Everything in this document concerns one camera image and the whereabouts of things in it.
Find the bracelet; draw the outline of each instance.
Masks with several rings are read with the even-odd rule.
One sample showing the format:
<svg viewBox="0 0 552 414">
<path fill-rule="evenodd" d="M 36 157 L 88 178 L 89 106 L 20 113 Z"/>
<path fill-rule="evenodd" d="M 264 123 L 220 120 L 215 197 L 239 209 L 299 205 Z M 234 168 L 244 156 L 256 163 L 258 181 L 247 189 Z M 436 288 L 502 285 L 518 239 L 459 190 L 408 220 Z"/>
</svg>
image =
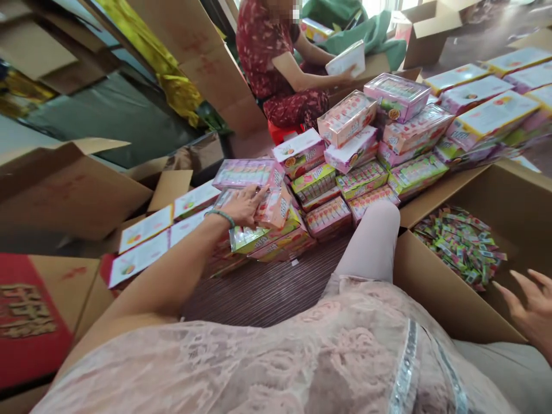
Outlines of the bracelet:
<svg viewBox="0 0 552 414">
<path fill-rule="evenodd" d="M 227 219 L 230 222 L 230 229 L 233 229 L 236 226 L 236 223 L 234 223 L 234 219 L 229 215 L 227 215 L 225 212 L 222 212 L 220 210 L 209 210 L 208 212 L 205 213 L 205 215 L 207 216 L 208 214 L 218 214 L 219 216 L 222 216 L 225 219 Z"/>
</svg>

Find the yellow fabric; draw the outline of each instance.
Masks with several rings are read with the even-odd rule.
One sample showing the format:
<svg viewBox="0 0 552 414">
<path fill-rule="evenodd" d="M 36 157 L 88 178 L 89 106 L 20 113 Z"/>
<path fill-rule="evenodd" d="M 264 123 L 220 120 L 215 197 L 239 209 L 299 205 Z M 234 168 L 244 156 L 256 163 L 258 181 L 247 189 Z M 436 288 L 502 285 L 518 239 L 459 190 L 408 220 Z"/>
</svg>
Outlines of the yellow fabric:
<svg viewBox="0 0 552 414">
<path fill-rule="evenodd" d="M 199 117 L 194 112 L 203 101 L 199 91 L 178 70 L 176 59 L 151 33 L 144 21 L 128 5 L 126 0 L 97 0 L 105 12 L 144 56 L 157 74 L 157 79 L 167 103 L 191 126 L 197 126 Z"/>
</svg>

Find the leg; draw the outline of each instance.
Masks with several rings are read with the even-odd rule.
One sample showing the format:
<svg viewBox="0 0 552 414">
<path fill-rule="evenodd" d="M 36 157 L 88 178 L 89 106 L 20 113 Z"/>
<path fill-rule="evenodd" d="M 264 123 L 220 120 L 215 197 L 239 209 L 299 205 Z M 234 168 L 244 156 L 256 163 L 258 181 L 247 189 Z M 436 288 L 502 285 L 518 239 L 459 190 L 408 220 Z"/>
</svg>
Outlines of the leg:
<svg viewBox="0 0 552 414">
<path fill-rule="evenodd" d="M 377 201 L 368 207 L 323 296 L 338 293 L 342 275 L 393 283 L 399 224 L 400 213 L 390 201 Z"/>
<path fill-rule="evenodd" d="M 520 412 L 550 412 L 552 369 L 535 348 L 506 342 L 453 342 L 462 356 L 493 381 Z"/>
<path fill-rule="evenodd" d="M 273 98 L 264 103 L 264 113 L 280 128 L 306 124 L 318 131 L 316 120 L 329 110 L 328 94 L 309 89 L 283 98 Z"/>
</svg>

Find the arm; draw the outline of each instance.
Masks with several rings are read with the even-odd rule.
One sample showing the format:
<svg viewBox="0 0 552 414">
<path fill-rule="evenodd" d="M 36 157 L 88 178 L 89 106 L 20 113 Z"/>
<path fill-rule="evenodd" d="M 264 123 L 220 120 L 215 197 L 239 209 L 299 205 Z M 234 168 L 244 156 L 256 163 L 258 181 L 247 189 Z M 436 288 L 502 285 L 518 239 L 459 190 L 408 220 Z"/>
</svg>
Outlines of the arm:
<svg viewBox="0 0 552 414">
<path fill-rule="evenodd" d="M 330 60 L 335 58 L 335 55 L 323 51 L 309 42 L 303 32 L 299 32 L 299 38 L 297 38 L 297 41 L 293 47 L 297 50 L 297 52 L 299 52 L 301 57 L 305 59 L 306 62 L 315 65 L 326 66 Z"/>
<path fill-rule="evenodd" d="M 354 78 L 351 76 L 354 66 L 350 67 L 341 75 L 318 76 L 304 73 L 291 52 L 272 59 L 274 67 L 289 82 L 295 92 L 307 89 L 331 89 L 336 86 L 345 86 L 351 83 Z"/>
<path fill-rule="evenodd" d="M 253 214 L 267 189 L 240 191 L 223 208 L 236 225 L 254 227 Z M 56 381 L 75 362 L 110 339 L 137 328 L 178 321 L 217 242 L 230 229 L 227 219 L 209 214 L 159 260 L 144 270 L 96 321 L 59 369 Z"/>
</svg>

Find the floor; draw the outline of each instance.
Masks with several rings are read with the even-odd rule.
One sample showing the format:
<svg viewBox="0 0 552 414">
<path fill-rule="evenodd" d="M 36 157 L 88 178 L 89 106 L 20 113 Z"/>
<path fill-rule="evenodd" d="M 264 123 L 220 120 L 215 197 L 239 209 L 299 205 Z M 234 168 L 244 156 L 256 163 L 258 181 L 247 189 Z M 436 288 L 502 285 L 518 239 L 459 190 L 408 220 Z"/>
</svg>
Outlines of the floor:
<svg viewBox="0 0 552 414">
<path fill-rule="evenodd" d="M 537 0 L 531 6 L 513 6 L 508 1 L 486 0 L 471 23 L 455 30 L 439 64 L 424 68 L 425 77 L 470 62 L 510 51 L 507 45 L 530 34 L 544 19 L 552 21 L 552 0 Z M 233 137 L 237 158 L 255 158 L 270 153 L 268 132 L 246 139 Z M 526 157 L 552 177 L 552 140 L 532 148 Z M 207 320 L 232 325 L 268 327 L 310 308 L 316 303 L 350 239 L 344 235 L 301 257 L 299 263 L 251 262 L 222 279 L 203 281 L 184 311 L 187 320 Z"/>
</svg>

